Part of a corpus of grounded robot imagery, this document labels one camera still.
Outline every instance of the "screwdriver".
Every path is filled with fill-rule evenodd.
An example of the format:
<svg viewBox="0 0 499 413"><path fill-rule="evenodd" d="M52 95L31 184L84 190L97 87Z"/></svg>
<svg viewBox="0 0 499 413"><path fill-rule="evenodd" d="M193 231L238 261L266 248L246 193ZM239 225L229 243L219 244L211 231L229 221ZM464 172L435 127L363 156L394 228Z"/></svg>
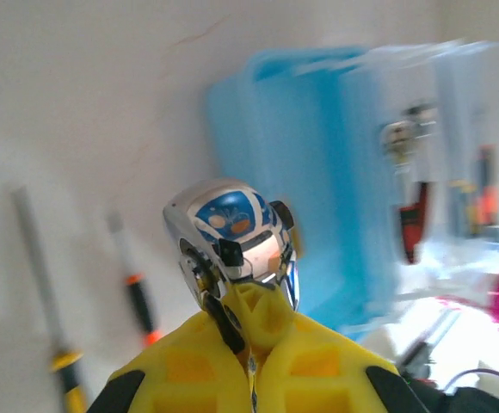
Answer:
<svg viewBox="0 0 499 413"><path fill-rule="evenodd" d="M16 215L24 243L28 250L29 261L34 273L34 278L39 289L46 323L52 338L52 363L51 369L59 376L64 394L64 408L67 413L85 413L87 401L80 380L77 376L77 362L82 354L72 351L65 344L65 334L62 330L56 300L49 281L49 272L43 256L43 249L28 191L22 187L12 194Z"/></svg>
<svg viewBox="0 0 499 413"><path fill-rule="evenodd" d="M483 145L479 149L478 223L482 236L499 251L499 209L495 177L495 147Z"/></svg>
<svg viewBox="0 0 499 413"><path fill-rule="evenodd" d="M145 288L143 274L137 269L132 258L127 235L123 227L121 216L117 212L108 215L108 229L114 237L114 241L120 252L123 265L127 294L131 300L135 316L145 334L145 345L150 346L162 336L160 331L154 327L152 312L148 302L148 294Z"/></svg>

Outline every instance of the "blue storage box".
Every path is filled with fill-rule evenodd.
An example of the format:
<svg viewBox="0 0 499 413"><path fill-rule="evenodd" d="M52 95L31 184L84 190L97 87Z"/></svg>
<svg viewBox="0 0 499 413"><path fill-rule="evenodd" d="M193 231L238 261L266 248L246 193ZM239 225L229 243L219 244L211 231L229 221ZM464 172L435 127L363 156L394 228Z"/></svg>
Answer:
<svg viewBox="0 0 499 413"><path fill-rule="evenodd" d="M223 174L292 208L299 309L333 330L385 315L397 289L386 118L365 58L358 47L262 52L207 99Z"/></svg>

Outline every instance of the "metal shaft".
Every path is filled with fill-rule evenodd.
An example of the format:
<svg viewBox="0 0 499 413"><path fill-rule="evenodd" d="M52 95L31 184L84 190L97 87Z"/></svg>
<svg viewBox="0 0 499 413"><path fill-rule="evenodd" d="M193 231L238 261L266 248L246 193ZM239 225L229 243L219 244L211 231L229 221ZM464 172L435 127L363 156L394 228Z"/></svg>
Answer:
<svg viewBox="0 0 499 413"><path fill-rule="evenodd" d="M22 187L15 191L12 194L12 197L22 237L24 238L24 243L28 250L29 261L40 292L46 322L52 337L52 343L55 350L60 350L64 346L65 337L60 325L59 313L51 289L49 272L45 257L43 256L43 248L35 225L34 213L29 201L28 191L25 187Z"/></svg>

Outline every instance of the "yellow screwdriver handle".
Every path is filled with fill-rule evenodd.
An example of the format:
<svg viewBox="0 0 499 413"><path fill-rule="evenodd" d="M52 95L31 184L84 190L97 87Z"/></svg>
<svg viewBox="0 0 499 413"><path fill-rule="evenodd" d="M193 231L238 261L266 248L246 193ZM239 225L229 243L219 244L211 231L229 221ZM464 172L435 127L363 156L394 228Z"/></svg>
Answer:
<svg viewBox="0 0 499 413"><path fill-rule="evenodd" d="M52 359L52 370L59 376L67 413L87 411L87 398L76 370L76 363L81 356L82 354L78 352L65 352L56 354Z"/></svg>

